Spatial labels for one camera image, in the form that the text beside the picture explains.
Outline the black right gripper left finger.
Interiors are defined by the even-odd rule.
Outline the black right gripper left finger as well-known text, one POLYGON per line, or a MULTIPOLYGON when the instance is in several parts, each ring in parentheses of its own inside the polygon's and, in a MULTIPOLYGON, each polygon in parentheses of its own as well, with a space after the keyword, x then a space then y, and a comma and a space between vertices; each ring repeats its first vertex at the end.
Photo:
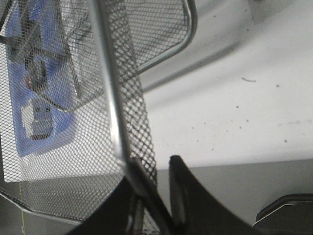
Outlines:
POLYGON ((109 198, 70 235, 138 235, 142 232, 145 211, 156 222, 163 235, 175 234, 175 226, 137 158, 127 161, 125 177, 109 198))

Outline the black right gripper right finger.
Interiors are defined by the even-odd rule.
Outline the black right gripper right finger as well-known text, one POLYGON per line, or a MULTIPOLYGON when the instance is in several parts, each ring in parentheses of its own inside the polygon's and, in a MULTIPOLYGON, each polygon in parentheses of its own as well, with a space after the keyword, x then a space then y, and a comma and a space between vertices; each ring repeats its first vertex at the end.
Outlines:
POLYGON ((178 235, 260 235, 220 204, 197 180, 183 159, 169 161, 170 205, 178 235))

